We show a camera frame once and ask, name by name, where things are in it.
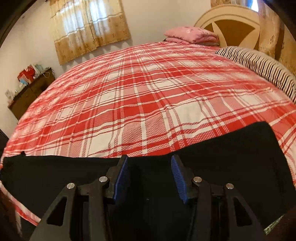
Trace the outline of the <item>black pants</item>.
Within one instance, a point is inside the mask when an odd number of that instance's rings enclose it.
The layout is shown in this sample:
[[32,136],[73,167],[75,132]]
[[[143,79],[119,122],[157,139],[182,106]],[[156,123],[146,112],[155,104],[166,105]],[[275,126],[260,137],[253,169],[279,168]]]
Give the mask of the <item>black pants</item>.
[[[120,197],[107,204],[110,240],[188,240],[193,208],[179,197],[171,171],[173,155],[211,184],[233,184],[263,229],[295,207],[295,187],[284,153],[270,125],[258,122],[165,155],[127,155]],[[17,201],[42,219],[67,184],[92,183],[120,158],[21,153],[4,158],[1,181]]]

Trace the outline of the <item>brown wooden desk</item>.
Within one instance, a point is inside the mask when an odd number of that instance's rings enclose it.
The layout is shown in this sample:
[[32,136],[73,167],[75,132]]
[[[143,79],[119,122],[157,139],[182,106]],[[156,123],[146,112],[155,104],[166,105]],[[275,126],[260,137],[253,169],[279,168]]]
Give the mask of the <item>brown wooden desk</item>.
[[14,97],[12,103],[8,105],[8,108],[17,120],[22,117],[34,100],[39,97],[55,79],[54,70],[52,68],[47,68],[33,83],[26,86]]

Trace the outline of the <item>red plaid bed sheet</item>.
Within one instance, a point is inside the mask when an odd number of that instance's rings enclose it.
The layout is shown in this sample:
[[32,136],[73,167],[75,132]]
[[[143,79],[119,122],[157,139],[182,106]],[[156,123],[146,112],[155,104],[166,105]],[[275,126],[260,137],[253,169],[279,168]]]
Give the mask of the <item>red plaid bed sheet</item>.
[[272,127],[295,175],[295,103],[215,47],[169,42],[74,66],[27,109],[4,157],[166,154],[257,121]]

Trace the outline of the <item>red gift bag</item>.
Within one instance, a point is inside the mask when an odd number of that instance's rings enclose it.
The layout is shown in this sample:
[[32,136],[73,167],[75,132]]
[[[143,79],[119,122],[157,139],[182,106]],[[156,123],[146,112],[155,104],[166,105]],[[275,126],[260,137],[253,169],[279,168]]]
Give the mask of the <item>red gift bag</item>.
[[24,80],[28,84],[31,84],[34,81],[35,70],[32,65],[29,65],[26,69],[22,70],[18,74],[18,80],[21,82]]

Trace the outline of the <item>striped pillow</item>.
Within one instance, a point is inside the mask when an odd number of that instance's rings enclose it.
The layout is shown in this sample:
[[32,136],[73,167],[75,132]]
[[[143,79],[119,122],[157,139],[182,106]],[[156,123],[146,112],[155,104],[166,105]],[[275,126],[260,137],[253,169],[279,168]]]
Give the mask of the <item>striped pillow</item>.
[[257,50],[238,46],[220,48],[215,53],[252,70],[295,102],[295,76],[272,57]]

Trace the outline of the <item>folded pink blanket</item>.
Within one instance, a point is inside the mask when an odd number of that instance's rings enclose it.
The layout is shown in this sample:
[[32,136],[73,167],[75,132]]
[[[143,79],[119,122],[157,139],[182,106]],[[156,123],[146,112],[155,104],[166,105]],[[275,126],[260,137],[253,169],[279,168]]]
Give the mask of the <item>folded pink blanket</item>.
[[219,46],[220,41],[216,33],[197,27],[176,27],[167,30],[164,35],[167,42],[180,44],[197,44]]

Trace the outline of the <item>beige side curtain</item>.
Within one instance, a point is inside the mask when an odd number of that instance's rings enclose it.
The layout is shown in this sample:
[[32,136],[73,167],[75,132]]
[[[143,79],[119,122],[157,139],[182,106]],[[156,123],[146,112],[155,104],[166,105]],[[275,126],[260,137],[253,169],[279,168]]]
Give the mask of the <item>beige side curtain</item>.
[[295,74],[295,39],[266,3],[258,1],[259,51],[271,56]]

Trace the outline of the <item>beige window curtain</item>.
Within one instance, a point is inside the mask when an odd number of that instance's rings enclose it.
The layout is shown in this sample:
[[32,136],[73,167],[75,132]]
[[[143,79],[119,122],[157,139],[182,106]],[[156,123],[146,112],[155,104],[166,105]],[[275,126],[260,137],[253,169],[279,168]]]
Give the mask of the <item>beige window curtain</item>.
[[59,64],[131,38],[121,1],[50,1]]

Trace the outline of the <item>cream wooden headboard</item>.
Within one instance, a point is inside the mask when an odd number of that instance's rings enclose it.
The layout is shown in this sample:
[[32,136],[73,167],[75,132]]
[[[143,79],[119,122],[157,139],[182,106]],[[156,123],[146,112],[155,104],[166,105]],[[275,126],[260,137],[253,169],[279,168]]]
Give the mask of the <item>cream wooden headboard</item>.
[[259,15],[248,7],[236,4],[215,6],[197,20],[195,27],[217,34],[222,48],[259,49]]

